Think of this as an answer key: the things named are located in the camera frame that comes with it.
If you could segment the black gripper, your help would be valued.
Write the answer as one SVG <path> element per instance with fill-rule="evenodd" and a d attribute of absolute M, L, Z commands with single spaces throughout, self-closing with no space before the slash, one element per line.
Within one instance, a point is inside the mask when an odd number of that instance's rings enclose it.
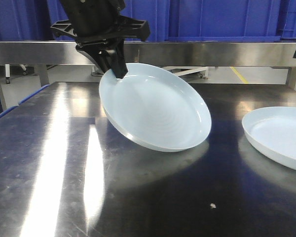
<path fill-rule="evenodd" d="M 124 58 L 124 39 L 146 41 L 150 36 L 147 20 L 136 20 L 120 14 L 126 5 L 123 0 L 62 0 L 67 20 L 55 22 L 51 30 L 56 37 L 68 36 L 78 44 L 77 52 L 96 64 L 104 73 L 112 70 L 115 77 L 123 79 L 128 73 Z M 97 41 L 118 39 L 101 50 Z"/>

